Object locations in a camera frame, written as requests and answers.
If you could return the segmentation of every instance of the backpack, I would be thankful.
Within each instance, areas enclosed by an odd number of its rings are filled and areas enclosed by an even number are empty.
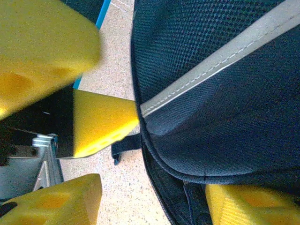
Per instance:
[[[212,224],[205,184],[299,195],[300,2],[138,0],[131,66],[146,171],[174,225]]]

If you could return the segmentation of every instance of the speckled floor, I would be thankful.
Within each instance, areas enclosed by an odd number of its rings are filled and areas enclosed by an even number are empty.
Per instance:
[[[84,74],[79,89],[134,99],[129,64],[132,15],[133,0],[112,0],[101,28],[102,63]],[[118,166],[113,164],[110,147],[89,158],[61,160],[61,166],[65,180],[100,174],[103,195],[98,225],[169,224],[149,182],[140,150],[124,153]]]

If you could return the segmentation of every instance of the white stitching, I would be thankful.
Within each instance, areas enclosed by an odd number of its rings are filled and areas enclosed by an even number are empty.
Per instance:
[[[143,111],[143,115],[145,115],[149,110],[151,110],[152,108],[160,105],[161,103],[163,103],[164,101],[166,101],[168,98],[170,98],[171,96],[173,96],[176,92],[180,91],[181,89],[185,88],[186,86],[190,85],[192,82],[198,80],[200,77],[206,75],[208,72],[212,71],[213,69],[217,68],[218,66],[220,66],[221,64],[225,63],[227,60],[229,60],[230,58],[232,58],[233,56],[237,55],[238,53],[244,51],[246,48],[250,47],[252,44],[254,44],[255,42],[258,42],[261,38],[263,38],[264,36],[272,33],[274,30],[278,29],[279,27],[283,26],[285,23],[289,22],[291,19],[293,19],[295,16],[299,15],[300,13],[297,13],[293,16],[291,16],[288,20],[286,20],[285,22],[283,22],[282,24],[277,25],[273,30],[268,31],[266,33],[264,33],[263,35],[259,36],[257,38],[257,40],[249,43],[248,45],[244,46],[243,48],[239,49],[237,52],[235,52],[234,54],[232,54],[231,56],[227,57],[226,59],[224,59],[222,62],[219,62],[218,64],[216,64],[215,66],[213,66],[212,68],[210,68],[209,70],[207,70],[206,72],[204,72],[203,74],[197,76],[195,79],[189,81],[187,84],[183,85],[182,87],[180,87],[179,89],[177,89],[176,91],[172,92],[170,95],[168,95],[167,97],[165,97],[164,99],[158,101],[157,103],[153,104],[152,106],[150,106],[148,109],[145,109]]]

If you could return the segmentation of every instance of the blue trim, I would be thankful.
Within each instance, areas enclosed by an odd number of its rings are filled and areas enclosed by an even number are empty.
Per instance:
[[[96,21],[96,27],[98,28],[98,30],[101,28],[102,24],[103,24],[103,20],[104,17],[106,15],[106,12],[108,10],[109,4],[111,3],[111,0],[104,0],[103,5],[101,7],[98,19]],[[81,81],[82,75],[80,75],[80,77],[78,77],[73,85],[74,89],[78,89],[79,88],[79,84]]]

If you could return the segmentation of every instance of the yellow foam block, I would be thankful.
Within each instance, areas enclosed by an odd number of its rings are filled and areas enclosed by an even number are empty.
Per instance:
[[[99,61],[97,28],[59,0],[2,0],[0,15],[0,119]]]
[[[92,155],[123,139],[138,124],[135,102],[74,90],[74,157]]]
[[[95,225],[101,201],[99,174],[88,174],[8,202],[18,205],[0,218],[2,225]]]
[[[206,185],[214,225],[299,225],[293,196],[246,185]]]

